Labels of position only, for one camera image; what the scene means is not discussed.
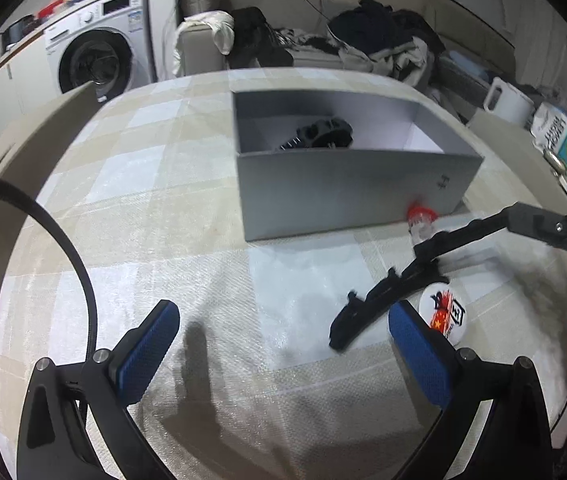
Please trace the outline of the black claw hair clip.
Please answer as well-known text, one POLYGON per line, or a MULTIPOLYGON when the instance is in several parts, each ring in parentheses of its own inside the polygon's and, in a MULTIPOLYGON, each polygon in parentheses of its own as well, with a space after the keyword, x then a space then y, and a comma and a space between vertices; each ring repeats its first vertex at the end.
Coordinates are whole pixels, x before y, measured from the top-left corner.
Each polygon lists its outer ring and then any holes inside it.
POLYGON ((295 130, 295 135, 279 146, 280 151, 307 148, 348 148, 353 142, 353 128, 344 119, 320 119, 295 130))

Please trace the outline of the white washing machine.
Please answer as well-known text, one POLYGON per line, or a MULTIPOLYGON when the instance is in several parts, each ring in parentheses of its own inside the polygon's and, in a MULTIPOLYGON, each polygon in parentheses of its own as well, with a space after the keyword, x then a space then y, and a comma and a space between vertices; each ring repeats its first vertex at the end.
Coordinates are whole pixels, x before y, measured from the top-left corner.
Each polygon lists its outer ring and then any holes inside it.
POLYGON ((157 80, 148 0, 85 0, 44 29, 44 45, 60 93, 91 82, 107 102, 157 80))

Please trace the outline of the black garment on sofa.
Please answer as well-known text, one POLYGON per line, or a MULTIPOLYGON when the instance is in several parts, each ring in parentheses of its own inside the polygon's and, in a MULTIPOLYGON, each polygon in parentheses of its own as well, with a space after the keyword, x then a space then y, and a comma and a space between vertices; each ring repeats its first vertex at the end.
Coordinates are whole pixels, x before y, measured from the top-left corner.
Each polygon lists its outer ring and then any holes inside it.
POLYGON ((234 20, 234 44, 226 55, 232 70, 261 67, 291 67, 292 55, 278 44, 274 30, 256 6, 230 12, 234 20))

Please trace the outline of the red white small trinket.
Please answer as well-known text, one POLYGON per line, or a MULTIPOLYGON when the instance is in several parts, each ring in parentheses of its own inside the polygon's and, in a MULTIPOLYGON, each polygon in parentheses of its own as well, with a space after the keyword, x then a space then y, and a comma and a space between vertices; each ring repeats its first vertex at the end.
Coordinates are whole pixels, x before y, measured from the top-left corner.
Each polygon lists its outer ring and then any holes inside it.
POLYGON ((439 218, 439 215, 428 207, 413 204, 408 208, 407 224, 414 245, 433 237, 437 218, 439 218))

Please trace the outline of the beige box right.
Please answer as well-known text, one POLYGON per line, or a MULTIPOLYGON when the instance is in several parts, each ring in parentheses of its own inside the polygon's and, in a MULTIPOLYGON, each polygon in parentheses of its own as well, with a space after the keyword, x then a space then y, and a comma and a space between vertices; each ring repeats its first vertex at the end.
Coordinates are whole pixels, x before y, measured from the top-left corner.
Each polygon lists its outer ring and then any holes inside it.
POLYGON ((481 108, 475 110, 467 127, 509 167, 543 208, 567 214, 567 190, 529 132, 481 108))

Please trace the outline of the long black hair clip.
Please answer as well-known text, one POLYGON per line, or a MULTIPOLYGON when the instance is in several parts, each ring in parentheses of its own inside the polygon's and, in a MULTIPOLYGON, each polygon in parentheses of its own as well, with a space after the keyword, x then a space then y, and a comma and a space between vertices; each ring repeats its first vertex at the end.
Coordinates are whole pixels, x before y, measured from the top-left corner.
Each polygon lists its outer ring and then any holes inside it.
POLYGON ((343 352, 361 333, 399 300, 424 290, 436 283, 448 284, 451 280, 440 271, 439 260, 413 261, 398 274, 395 268, 367 292, 365 298, 355 290, 347 294, 346 305, 334 318, 329 330, 329 347, 343 352))

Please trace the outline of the grey open cardboard box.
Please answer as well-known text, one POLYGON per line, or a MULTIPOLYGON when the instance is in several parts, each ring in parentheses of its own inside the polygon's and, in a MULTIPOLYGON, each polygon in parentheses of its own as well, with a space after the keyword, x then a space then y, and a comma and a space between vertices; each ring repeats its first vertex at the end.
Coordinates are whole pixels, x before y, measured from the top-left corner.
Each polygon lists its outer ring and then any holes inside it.
POLYGON ((237 91, 233 106, 249 242, 403 221, 413 204, 445 216, 483 162, 466 128, 416 91, 237 91), (332 117, 352 126, 348 148, 279 150, 297 128, 332 117))

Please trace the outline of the round pin badge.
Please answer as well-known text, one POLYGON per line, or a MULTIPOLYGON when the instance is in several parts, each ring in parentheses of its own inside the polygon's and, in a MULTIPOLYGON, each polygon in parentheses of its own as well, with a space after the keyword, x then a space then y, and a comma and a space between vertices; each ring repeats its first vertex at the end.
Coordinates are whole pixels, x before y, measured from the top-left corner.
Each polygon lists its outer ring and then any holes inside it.
POLYGON ((468 313, 454 289, 445 283, 427 286, 419 299, 418 312, 427 325, 458 347, 468 326, 468 313))

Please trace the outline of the beige cardboard box left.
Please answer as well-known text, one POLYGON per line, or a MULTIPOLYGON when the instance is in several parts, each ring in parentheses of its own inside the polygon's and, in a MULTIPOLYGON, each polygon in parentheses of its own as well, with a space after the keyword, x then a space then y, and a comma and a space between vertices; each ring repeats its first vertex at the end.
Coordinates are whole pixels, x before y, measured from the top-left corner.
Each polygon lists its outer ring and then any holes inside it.
MULTIPOLYGON (((99 107, 89 82, 11 122, 0 135, 0 179, 35 198, 99 107)), ((24 222, 23 212, 0 202, 0 288, 24 222)))

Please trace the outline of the white electric kettle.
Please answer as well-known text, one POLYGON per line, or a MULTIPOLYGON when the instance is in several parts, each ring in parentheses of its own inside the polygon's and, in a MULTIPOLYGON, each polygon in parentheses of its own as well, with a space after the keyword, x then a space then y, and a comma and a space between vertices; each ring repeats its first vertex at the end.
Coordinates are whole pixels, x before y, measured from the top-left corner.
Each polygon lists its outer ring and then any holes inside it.
POLYGON ((533 115, 534 102, 517 87, 495 77, 485 96, 483 110, 512 125, 524 127, 533 115))

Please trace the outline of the dark clothes pile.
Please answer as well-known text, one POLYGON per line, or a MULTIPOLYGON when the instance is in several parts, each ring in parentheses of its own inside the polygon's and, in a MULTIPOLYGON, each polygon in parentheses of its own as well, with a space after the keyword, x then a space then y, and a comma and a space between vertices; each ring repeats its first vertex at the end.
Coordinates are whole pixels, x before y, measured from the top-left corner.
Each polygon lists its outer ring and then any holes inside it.
POLYGON ((436 58, 445 52, 421 14, 376 0, 361 0, 330 20, 327 30, 345 70, 390 77, 419 91, 427 89, 436 58))

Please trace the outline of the grey sofa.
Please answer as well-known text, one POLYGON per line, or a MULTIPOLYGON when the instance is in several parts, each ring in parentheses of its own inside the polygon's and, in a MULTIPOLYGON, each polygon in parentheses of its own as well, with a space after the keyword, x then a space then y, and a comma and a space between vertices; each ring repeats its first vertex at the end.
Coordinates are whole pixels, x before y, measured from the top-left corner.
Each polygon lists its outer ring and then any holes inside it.
MULTIPOLYGON (((338 48, 326 21, 355 8, 354 2, 339 0, 224 0, 224 10, 256 6, 274 30, 278 44, 287 49, 297 66, 339 68, 338 48)), ((396 9, 421 14, 445 44, 498 73, 515 72, 515 48, 470 11, 451 0, 395 0, 396 9)))

